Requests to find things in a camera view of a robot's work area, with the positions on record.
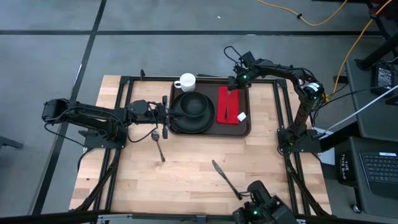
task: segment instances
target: black plate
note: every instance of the black plate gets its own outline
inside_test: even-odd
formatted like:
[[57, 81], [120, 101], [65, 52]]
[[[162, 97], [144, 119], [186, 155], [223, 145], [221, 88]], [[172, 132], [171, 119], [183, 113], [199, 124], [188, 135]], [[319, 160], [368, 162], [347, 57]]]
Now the black plate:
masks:
[[[181, 94], [178, 97], [176, 97], [176, 99], [173, 100], [173, 102], [170, 104], [171, 110], [182, 113], [180, 107], [180, 100], [183, 95], [184, 94]], [[214, 123], [215, 120], [215, 107], [213, 102], [211, 102], [211, 100], [208, 97], [207, 100], [209, 102], [208, 110], [206, 110], [205, 113], [200, 118], [187, 118], [187, 117], [179, 118], [178, 121], [172, 124], [172, 126], [178, 131], [187, 134], [196, 134], [208, 129]]]

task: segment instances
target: cart wheel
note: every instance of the cart wheel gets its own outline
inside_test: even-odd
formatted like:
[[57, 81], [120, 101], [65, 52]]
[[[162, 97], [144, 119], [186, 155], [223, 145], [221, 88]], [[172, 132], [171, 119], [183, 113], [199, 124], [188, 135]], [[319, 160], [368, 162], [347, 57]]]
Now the cart wheel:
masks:
[[350, 207], [351, 207], [351, 209], [352, 209], [355, 213], [357, 213], [357, 214], [361, 214], [361, 213], [362, 213], [362, 210], [360, 210], [360, 209], [358, 208], [358, 206], [356, 206], [356, 205], [350, 205]]

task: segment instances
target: knife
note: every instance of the knife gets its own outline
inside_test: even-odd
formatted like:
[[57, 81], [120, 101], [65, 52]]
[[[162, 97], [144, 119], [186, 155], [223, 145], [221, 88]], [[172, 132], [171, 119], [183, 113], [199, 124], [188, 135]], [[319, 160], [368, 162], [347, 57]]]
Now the knife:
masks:
[[219, 165], [216, 163], [216, 161], [212, 160], [211, 162], [213, 163], [214, 169], [216, 169], [217, 173], [219, 173], [219, 175], [221, 175], [224, 178], [224, 180], [228, 183], [228, 185], [231, 187], [232, 191], [235, 193], [235, 196], [239, 200], [242, 200], [242, 196], [239, 194], [238, 190], [236, 190], [236, 188], [232, 185], [232, 183], [228, 180], [227, 176], [225, 175], [223, 170], [219, 167]]

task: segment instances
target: red napkin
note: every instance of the red napkin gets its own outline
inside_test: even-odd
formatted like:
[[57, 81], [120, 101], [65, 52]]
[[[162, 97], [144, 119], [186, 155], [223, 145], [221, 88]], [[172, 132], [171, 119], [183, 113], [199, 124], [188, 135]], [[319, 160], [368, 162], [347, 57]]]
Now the red napkin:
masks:
[[225, 86], [218, 89], [217, 123], [239, 124], [239, 90], [232, 90], [228, 94]]

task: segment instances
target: concrete floor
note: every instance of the concrete floor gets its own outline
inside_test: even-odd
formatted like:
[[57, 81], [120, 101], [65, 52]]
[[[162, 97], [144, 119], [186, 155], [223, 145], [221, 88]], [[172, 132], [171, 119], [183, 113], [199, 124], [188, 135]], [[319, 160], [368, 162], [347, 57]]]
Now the concrete floor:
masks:
[[[91, 30], [99, 0], [0, 0], [0, 30]], [[270, 1], [294, 8], [307, 20], [322, 21], [340, 5], [310, 0]], [[108, 0], [99, 30], [362, 30], [368, 22], [364, 4], [347, 4], [329, 23], [311, 27], [294, 15], [261, 3], [239, 0], [159, 1]], [[40, 118], [42, 103], [68, 98], [78, 73], [88, 35], [0, 35], [0, 135], [25, 143], [24, 150], [0, 151], [0, 217], [26, 215], [49, 155], [54, 136]], [[223, 48], [233, 45], [244, 53], [275, 63], [309, 68], [333, 90], [332, 76], [356, 37], [253, 35], [101, 35], [91, 51], [78, 100], [95, 104], [103, 75], [181, 75], [185, 72], [227, 76], [233, 64]], [[363, 58], [383, 40], [364, 37], [351, 54]], [[347, 87], [341, 94], [349, 92]], [[321, 111], [317, 126], [328, 128], [353, 112], [351, 98]], [[79, 127], [67, 136], [83, 142]], [[65, 212], [76, 179], [81, 147], [65, 141], [43, 212]], [[355, 214], [352, 189], [333, 179], [324, 168], [332, 211], [342, 218], [397, 223], [396, 220]], [[177, 223], [153, 221], [153, 223]]]

